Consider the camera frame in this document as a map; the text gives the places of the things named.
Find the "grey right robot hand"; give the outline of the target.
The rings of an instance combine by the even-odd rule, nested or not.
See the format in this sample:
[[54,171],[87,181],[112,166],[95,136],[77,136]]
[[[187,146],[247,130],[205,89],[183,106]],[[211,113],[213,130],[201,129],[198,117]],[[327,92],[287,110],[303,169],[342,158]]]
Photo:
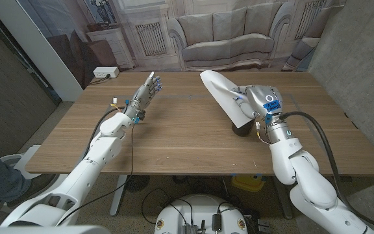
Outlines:
[[246,117],[264,122],[265,134],[270,144],[294,138],[285,120],[280,120],[282,96],[272,86],[238,86],[232,91],[237,94],[236,104]]

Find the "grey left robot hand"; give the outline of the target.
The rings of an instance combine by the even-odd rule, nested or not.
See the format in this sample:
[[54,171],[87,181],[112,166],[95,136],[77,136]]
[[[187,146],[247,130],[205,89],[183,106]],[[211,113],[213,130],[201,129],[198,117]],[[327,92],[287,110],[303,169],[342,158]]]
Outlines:
[[145,116],[145,109],[149,106],[153,97],[162,89],[162,83],[159,76],[155,76],[152,71],[145,83],[135,91],[129,104],[123,111],[133,122],[143,120]]

